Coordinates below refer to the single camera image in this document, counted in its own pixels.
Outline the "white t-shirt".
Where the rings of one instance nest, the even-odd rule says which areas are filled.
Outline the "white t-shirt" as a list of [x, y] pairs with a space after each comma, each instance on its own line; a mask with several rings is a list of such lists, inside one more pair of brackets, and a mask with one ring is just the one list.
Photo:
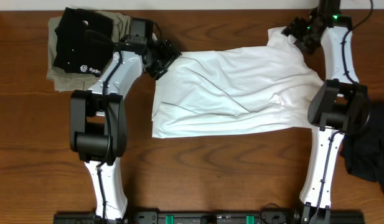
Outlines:
[[308, 128], [322, 86], [293, 38], [268, 31], [264, 46], [183, 52], [156, 82], [154, 138], [264, 133]]

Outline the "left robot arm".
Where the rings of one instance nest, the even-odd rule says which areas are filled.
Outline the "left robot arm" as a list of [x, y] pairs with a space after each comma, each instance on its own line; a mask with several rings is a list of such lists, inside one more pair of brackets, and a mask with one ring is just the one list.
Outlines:
[[144, 72], [158, 80], [180, 55], [170, 40], [118, 43], [102, 77], [89, 89], [72, 93], [70, 148], [90, 173], [96, 210], [64, 218], [65, 223], [124, 223], [128, 206], [120, 169], [128, 140], [124, 99]]

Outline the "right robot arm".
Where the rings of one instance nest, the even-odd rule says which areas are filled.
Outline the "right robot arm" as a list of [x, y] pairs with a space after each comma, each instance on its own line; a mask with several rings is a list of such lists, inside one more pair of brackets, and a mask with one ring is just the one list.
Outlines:
[[331, 210], [331, 188], [340, 145], [346, 134], [363, 130], [370, 117], [368, 90], [353, 71], [351, 38], [354, 27], [339, 6], [321, 1], [309, 19], [295, 18], [282, 33], [308, 53], [322, 47], [325, 80], [310, 102], [307, 120], [312, 125], [312, 149], [301, 207], [288, 223], [364, 223], [360, 211]]

